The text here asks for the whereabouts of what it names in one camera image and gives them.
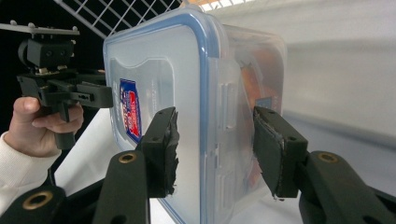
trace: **black metal arm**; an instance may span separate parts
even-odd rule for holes
[[[159,111],[136,150],[115,155],[105,179],[66,197],[55,186],[33,189],[0,217],[0,224],[150,223],[149,198],[174,191],[178,164],[177,112]]]
[[[31,34],[18,49],[21,62],[31,73],[18,76],[18,81],[22,95],[37,98],[43,114],[59,112],[68,122],[68,107],[77,102],[96,108],[113,106],[111,88],[106,87],[104,73],[85,73],[66,67],[73,57],[72,38],[79,35],[76,27],[60,30],[12,22],[0,23],[0,29]],[[59,149],[70,149],[76,143],[73,133],[56,133],[55,140]]]
[[[255,107],[254,124],[253,150],[262,177],[279,198],[295,198],[301,191],[304,223],[396,223],[390,206],[342,157],[324,151],[309,153],[308,142],[270,109]]]

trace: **white wall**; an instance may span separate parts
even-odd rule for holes
[[[396,146],[396,1],[256,0],[209,13],[284,38],[285,114]]]

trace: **plastic food container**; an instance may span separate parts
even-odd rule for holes
[[[121,150],[134,149],[157,111],[177,109],[176,191],[161,200],[176,222],[228,223],[269,192],[252,152],[252,107],[281,112],[285,55],[278,36],[189,7],[105,40]]]

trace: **wire rack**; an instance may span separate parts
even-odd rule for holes
[[[252,0],[54,0],[102,38],[182,5],[195,4],[202,11],[233,6]]]

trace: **brass screw insert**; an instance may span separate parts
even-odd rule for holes
[[[53,197],[52,192],[48,190],[40,191],[34,195],[31,195],[24,202],[22,207],[26,210],[35,210],[46,203],[48,203]]]
[[[128,163],[131,161],[136,160],[136,154],[130,152],[119,157],[119,162],[121,163]]]
[[[318,154],[318,157],[321,161],[326,161],[328,163],[336,163],[338,159],[335,155],[329,152],[321,152]]]

